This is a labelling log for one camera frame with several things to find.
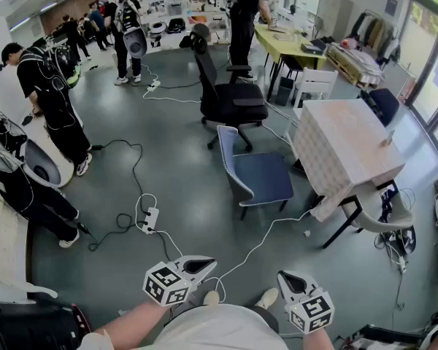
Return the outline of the white storage shelving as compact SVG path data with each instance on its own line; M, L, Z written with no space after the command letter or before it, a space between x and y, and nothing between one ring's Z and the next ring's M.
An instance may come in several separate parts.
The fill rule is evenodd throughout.
M150 53L180 47L194 25L210 30L210 43L230 43L231 29L226 0L137 0Z

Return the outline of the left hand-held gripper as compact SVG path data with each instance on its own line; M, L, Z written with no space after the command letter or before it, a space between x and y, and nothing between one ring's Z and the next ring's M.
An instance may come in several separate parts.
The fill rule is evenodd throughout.
M149 298L161 307L184 303L217 267L212 257L191 255L171 262L159 262L145 274L142 286ZM196 274L187 268L198 268Z

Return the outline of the person's black trousers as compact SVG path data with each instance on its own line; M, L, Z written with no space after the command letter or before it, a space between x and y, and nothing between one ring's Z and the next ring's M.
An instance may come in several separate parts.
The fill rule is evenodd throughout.
M265 308L252 306L251 309L256 312L277 334L280 331L278 320Z

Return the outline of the person's right beige shoe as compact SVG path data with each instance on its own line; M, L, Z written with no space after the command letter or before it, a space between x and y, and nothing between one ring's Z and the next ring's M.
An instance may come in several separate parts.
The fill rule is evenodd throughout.
M255 304L255 307L262 308L264 310L268 310L277 300L279 295L278 288L270 288L265 291L259 301Z

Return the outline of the blue fabric chair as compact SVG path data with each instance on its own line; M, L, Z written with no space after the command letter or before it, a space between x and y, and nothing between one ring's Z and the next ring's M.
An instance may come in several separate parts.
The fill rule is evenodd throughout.
M223 167L234 199L242 209L240 219L255 206L278 203L282 211L294 196L284 157L276 152L235 155L239 130L220 125L217 132Z

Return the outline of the clothes rack with garments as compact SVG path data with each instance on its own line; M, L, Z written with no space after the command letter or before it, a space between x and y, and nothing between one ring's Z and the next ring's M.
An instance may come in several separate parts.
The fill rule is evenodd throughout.
M358 16L346 39L354 39L356 49L373 55L380 67L401 57L399 29L368 9Z

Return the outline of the dark navy padded chair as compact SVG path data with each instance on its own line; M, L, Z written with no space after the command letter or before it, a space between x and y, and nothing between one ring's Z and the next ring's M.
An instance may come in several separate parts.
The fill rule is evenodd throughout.
M365 102L384 127L391 123L399 110L398 99L387 88L375 89L369 92L362 90L357 98Z

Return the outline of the white cabinet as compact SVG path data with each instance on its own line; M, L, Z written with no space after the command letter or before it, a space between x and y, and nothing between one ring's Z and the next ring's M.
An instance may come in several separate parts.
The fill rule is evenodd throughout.
M332 37L337 42L346 37L353 11L351 0L319 0L316 14L316 37Z

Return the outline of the black and red bag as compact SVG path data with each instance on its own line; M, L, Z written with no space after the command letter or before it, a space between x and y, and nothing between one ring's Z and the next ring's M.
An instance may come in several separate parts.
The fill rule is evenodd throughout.
M89 333L75 304L0 303L0 350L77 350Z

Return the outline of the black flat case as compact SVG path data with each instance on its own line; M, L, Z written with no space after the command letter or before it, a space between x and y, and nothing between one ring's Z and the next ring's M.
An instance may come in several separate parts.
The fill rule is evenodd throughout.
M326 51L326 44L320 39L313 39L309 44L302 44L301 51L311 55L323 55Z

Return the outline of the wooden pallet stack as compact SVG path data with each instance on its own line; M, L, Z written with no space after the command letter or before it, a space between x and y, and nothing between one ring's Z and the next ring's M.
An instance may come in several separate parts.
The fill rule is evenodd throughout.
M359 88L378 88L383 81L383 71L368 53L331 43L326 57L352 85Z

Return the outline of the black gear bundle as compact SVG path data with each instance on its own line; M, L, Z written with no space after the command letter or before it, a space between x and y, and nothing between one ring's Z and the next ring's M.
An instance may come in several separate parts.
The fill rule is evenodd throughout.
M391 217L392 211L393 211L391 199L394 196L395 196L395 192L391 189L387 189L382 193L382 195L381 195L382 214L381 214L381 217L379 218L379 221L381 221L383 223L388 223L388 221Z

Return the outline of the green-topped table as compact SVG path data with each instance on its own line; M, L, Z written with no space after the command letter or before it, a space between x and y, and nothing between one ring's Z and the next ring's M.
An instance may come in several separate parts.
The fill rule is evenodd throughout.
M276 34L278 34L278 32L272 31L267 25L258 24L255 26L255 36L257 40L264 47L268 55L267 58L274 62L266 98L267 102L271 101L274 85L283 69L285 56L295 58L302 67L310 69L320 70L326 62L326 56L324 54L317 55L307 53L301 49L303 44L311 44L311 42L305 39L301 34L297 34L293 30L288 31L286 35L291 38L290 40L278 40L275 37Z

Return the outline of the glass door with dark frame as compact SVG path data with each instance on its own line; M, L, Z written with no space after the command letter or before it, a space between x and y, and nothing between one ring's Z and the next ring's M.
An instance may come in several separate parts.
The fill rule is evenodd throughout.
M438 0L410 0L400 64L415 80L406 104L438 151Z

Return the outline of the white upholstered bench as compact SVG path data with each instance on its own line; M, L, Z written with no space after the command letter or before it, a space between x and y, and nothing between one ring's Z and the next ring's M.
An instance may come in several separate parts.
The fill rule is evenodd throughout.
M57 292L31 283L26 272L29 261L28 221L0 197L0 303L31 303L30 293L58 297Z

